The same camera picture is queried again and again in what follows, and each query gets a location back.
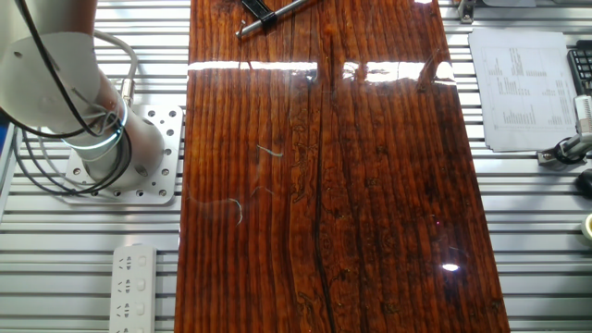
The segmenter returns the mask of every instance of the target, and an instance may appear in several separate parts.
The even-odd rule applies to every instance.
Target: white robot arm
[[[131,111],[133,81],[124,81],[124,100],[97,66],[97,1],[0,0],[0,8],[0,107],[7,116],[27,129],[47,127],[58,137],[78,132],[60,138],[96,181],[121,169],[111,188],[132,187],[153,174],[163,158],[163,137]],[[23,19],[28,13],[41,47]]]

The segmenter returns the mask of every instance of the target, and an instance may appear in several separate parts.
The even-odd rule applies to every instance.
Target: black keyboard
[[[592,93],[592,48],[578,48],[567,55],[578,95]]]

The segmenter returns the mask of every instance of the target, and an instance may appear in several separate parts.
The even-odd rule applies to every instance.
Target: glossy wooden panel
[[[248,17],[192,2],[176,332],[508,332],[438,4]]]

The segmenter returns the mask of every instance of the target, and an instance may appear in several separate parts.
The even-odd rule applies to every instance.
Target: metal clamp
[[[253,15],[261,20],[263,29],[267,29],[278,22],[278,15],[276,15],[276,12],[269,9],[269,7],[261,0],[242,0],[242,4],[246,6]]]
[[[461,23],[472,24],[476,0],[461,0],[459,4],[459,18]]]
[[[242,38],[243,36],[252,33],[258,29],[266,29],[271,25],[276,24],[279,18],[290,13],[292,10],[306,4],[309,0],[296,0],[291,4],[278,9],[276,12],[271,11],[261,0],[242,0],[242,3],[251,10],[251,12],[259,19],[253,24],[245,27],[244,21],[240,25],[240,30],[237,31],[237,37]]]

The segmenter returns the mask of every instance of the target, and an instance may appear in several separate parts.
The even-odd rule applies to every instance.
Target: paper sheet
[[[575,88],[560,32],[475,30],[469,44],[489,148],[543,150],[575,135]]]

